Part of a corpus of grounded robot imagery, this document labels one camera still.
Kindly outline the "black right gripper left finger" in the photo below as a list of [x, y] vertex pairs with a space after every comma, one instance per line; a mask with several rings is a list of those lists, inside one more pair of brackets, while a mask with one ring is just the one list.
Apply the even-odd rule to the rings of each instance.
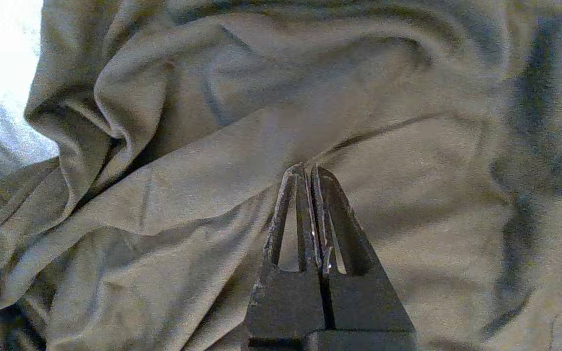
[[[296, 272], [279, 267], [290, 203], [297, 220]], [[326, 326], [321, 294], [322, 253], [312, 192], [299, 163], [283, 174], [259, 276], [243, 322], [244, 349], [303, 349], [305, 339]]]

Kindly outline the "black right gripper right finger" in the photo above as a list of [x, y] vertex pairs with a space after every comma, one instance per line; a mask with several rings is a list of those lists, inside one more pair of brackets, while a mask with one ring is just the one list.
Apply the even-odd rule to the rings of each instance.
[[328, 169], [312, 169], [312, 197], [321, 250], [325, 305], [339, 330], [413, 332], [342, 186]]

